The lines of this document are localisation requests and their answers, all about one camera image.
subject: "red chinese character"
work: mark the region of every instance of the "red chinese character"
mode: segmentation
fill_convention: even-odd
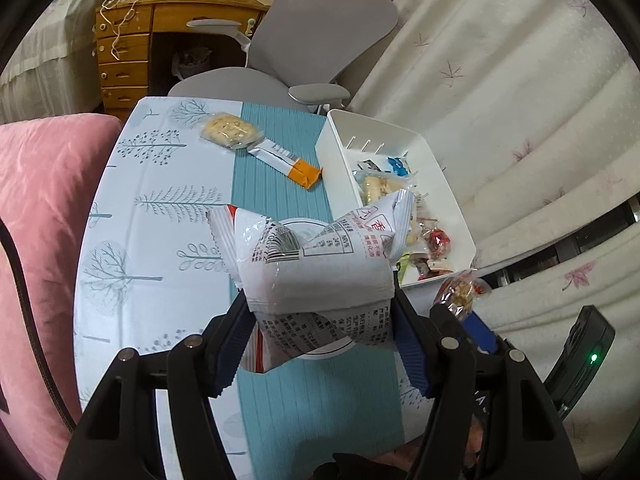
[[[373,224],[371,224],[370,227],[372,229],[375,229],[376,231],[384,231],[385,230],[385,225],[380,220],[378,220],[377,222],[373,222]]]

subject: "teal stripe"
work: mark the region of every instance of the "teal stripe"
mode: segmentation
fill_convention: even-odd
[[[324,117],[244,104],[242,118],[318,164]],[[331,221],[322,181],[306,191],[246,152],[236,155],[232,203],[279,220]],[[256,480],[306,479],[334,452],[374,456],[404,439],[392,352],[357,346],[332,359],[295,359],[267,374],[240,370],[238,387]]]

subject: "chair armrest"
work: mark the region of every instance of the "chair armrest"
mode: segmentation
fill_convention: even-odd
[[[232,22],[231,20],[191,20],[187,22],[187,27],[193,28],[197,32],[203,34],[219,34],[229,36],[236,40],[242,50],[249,50],[251,40],[238,30],[241,23]]]
[[[308,106],[324,104],[339,106],[343,99],[351,97],[346,88],[328,83],[292,86],[289,88],[289,95],[294,101]]]

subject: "white snack bag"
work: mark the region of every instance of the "white snack bag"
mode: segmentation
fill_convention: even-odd
[[[414,200],[401,189],[347,213],[311,240],[234,206],[210,210],[220,253],[258,320],[242,366],[267,371],[345,336],[391,344],[393,270]]]

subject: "pink sofa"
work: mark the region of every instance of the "pink sofa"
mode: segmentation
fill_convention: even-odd
[[[94,194],[121,129],[118,119],[98,114],[0,126],[0,217],[20,254],[47,362],[76,420],[76,267]],[[70,435],[40,377],[2,250],[0,319],[0,390],[6,401],[0,422],[31,468],[54,480]]]

